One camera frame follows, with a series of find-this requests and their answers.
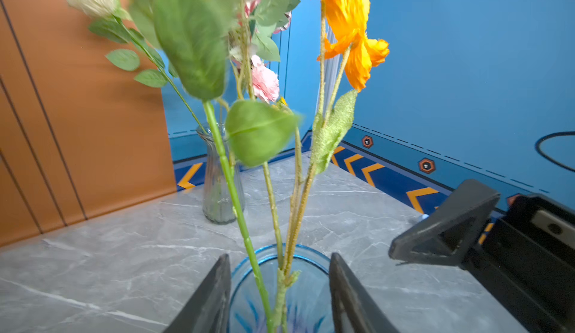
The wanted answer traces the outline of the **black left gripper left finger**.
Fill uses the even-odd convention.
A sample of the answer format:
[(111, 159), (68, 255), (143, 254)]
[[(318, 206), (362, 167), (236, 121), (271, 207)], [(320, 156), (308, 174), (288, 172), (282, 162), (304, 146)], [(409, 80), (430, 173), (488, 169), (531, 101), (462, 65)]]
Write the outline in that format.
[(231, 265), (222, 254), (164, 333), (226, 332), (231, 298)]

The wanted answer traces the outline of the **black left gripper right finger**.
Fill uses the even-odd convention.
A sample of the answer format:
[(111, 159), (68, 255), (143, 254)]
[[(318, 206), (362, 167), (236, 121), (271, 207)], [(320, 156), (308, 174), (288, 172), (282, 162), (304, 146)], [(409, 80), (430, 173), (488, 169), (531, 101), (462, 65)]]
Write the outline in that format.
[(336, 252), (330, 258), (329, 289), (336, 333), (399, 333)]

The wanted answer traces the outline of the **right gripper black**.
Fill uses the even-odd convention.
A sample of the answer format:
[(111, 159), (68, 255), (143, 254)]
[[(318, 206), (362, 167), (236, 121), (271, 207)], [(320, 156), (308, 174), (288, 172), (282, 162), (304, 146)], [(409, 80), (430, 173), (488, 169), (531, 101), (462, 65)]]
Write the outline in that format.
[(528, 332), (573, 332), (574, 211), (543, 195), (519, 195), (473, 247), (499, 201), (494, 189), (464, 181), (435, 213), (392, 240), (389, 257), (439, 266), (464, 261)]

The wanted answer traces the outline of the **blue purple glass vase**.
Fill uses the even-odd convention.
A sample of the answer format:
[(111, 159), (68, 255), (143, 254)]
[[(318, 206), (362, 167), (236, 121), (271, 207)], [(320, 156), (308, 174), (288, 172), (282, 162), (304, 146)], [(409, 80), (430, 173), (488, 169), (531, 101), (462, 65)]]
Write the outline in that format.
[[(269, 293), (270, 304), (276, 301), (277, 247), (268, 245), (255, 252)], [(288, 332), (334, 332), (329, 289), (329, 258), (324, 254), (298, 245), (292, 270), (299, 272), (297, 282), (287, 289)], [(264, 308), (252, 267), (245, 258), (231, 276), (231, 301), (228, 332), (265, 332)]]

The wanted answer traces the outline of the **clear glass vase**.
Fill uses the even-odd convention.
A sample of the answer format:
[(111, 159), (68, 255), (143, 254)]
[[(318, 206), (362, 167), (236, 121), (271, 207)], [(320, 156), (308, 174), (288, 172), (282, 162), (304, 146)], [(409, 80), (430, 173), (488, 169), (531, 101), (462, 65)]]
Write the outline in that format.
[(216, 144), (211, 135), (208, 123), (196, 129), (199, 137), (207, 147), (205, 182), (203, 189), (202, 210), (205, 217), (215, 224), (230, 224), (237, 217), (227, 186), (226, 178), (217, 152)]

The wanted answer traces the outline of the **yellow orange poppy stem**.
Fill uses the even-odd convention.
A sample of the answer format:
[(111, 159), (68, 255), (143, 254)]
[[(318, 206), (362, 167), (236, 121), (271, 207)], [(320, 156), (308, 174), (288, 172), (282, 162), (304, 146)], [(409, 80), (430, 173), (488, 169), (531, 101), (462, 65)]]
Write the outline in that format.
[(293, 256), (314, 178), (327, 169), (351, 128), (356, 100), (371, 70), (389, 55), (387, 41), (368, 37), (370, 8), (370, 0), (320, 0), (319, 108), (312, 126), (308, 172), (294, 185), (287, 242), (278, 271), (279, 283), (287, 287), (298, 277), (291, 271)]

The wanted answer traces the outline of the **pink carnation flower stem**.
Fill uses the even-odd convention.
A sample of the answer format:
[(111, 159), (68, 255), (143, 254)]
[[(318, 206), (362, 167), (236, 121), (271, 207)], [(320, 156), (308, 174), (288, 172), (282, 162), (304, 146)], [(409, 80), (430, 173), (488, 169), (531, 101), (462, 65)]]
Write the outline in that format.
[[(244, 78), (242, 73), (241, 58), (237, 54), (230, 54), (230, 59), (234, 77), (237, 79), (237, 97), (238, 99), (243, 99), (244, 92), (247, 90), (247, 79)], [(259, 55), (252, 55), (250, 60), (252, 88), (255, 97), (268, 104), (276, 102), (280, 93), (278, 75), (264, 64)]]

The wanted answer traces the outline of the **pink peony flower stem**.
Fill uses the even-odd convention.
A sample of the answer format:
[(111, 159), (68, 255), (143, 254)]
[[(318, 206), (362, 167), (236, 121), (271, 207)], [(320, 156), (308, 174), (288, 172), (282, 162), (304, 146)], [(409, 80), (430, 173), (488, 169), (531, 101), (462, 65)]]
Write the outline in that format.
[(290, 27), (292, 12), (299, 3), (300, 0), (249, 0), (246, 3), (250, 45), (263, 61), (281, 61), (281, 45), (276, 36)]

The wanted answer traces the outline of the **cream white rose stem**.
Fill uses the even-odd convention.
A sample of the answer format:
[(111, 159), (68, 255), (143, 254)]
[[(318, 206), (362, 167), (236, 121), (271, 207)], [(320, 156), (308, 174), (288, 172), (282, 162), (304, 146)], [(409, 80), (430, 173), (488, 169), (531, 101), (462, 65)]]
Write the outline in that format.
[(193, 109), (184, 99), (174, 79), (178, 77), (175, 67), (165, 64), (160, 55), (160, 43), (153, 28), (152, 0), (66, 0), (67, 4), (91, 19), (88, 29), (97, 36), (108, 39), (127, 48), (120, 48), (106, 54), (106, 59), (126, 72), (134, 72), (141, 66), (144, 55), (154, 68), (146, 69), (134, 78), (147, 87), (172, 87), (184, 103), (193, 119), (200, 123)]

